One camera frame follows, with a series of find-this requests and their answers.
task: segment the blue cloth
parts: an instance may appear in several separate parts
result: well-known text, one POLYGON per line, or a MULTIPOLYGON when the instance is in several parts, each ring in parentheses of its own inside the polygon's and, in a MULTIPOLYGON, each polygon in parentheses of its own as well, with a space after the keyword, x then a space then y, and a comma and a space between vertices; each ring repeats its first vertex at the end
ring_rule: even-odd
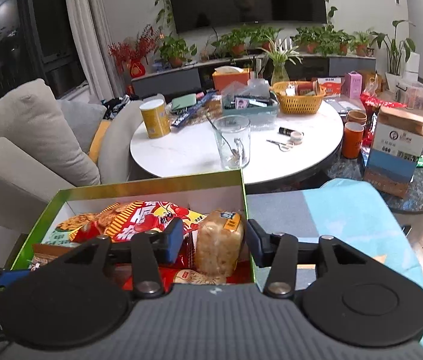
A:
MULTIPOLYGON (((385 201, 369 183, 338 178, 316 190, 250 195, 247 206, 249 217, 258 220, 267 232, 278 228, 301 235, 300 242, 318 242, 321 235, 333 235, 370 257, 386 255, 388 268, 423 288, 423 273, 415 253, 385 201), (276 222, 277 210, 283 215, 278 215, 280 221, 276 222), (292 220, 290 215, 299 220, 292 220)), ((255 267, 260 289, 269 271, 255 267)), ((314 279, 313 270, 299 269, 297 289, 306 288, 314 279)))
POLYGON ((304 197, 320 235, 336 236, 371 257, 386 255, 388 268, 423 288, 420 263, 373 186, 338 178, 319 190, 304 191, 304 197))

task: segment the red flower arrangement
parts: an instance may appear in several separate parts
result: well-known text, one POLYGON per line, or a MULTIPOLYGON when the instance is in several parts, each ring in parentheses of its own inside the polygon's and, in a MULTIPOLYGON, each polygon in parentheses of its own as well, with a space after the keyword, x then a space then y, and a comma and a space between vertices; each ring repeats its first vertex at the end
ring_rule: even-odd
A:
POLYGON ((136 35, 136 42, 130 45, 125 42, 112 43, 108 45, 108 54, 115 59, 118 72, 123 73, 123 63, 130 69, 132 77, 139 77, 145 74, 145 68, 141 64, 141 59, 155 49, 157 34, 153 27, 148 24, 141 35, 136 35))

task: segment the gray pillow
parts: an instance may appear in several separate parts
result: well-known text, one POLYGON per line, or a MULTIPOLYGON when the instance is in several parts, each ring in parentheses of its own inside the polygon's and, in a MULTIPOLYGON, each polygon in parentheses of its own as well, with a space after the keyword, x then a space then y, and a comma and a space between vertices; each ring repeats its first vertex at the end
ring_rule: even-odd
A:
POLYGON ((80 149, 42 79, 23 84, 0 99, 0 137, 77 187, 100 183, 98 168, 80 149))
POLYGON ((80 144, 81 150, 88 153, 107 108, 101 104, 88 104, 68 100, 58 100, 58 104, 65 120, 80 144))

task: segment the green case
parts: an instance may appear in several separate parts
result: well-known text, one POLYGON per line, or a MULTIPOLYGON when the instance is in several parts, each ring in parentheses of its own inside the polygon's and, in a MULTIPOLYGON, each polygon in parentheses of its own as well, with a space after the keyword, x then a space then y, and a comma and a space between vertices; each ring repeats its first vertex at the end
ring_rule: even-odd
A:
POLYGON ((172 100, 172 111, 178 109, 191 107, 197 103, 197 96, 195 93, 186 94, 185 96, 176 97, 172 100))

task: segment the tape roll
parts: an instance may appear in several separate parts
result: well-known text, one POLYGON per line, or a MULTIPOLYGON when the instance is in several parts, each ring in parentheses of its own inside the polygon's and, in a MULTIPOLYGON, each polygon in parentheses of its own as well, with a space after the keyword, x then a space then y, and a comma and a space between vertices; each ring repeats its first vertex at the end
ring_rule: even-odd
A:
POLYGON ((299 145, 303 142, 303 133, 299 131, 293 131, 290 135, 290 141, 293 142, 295 145, 299 145))

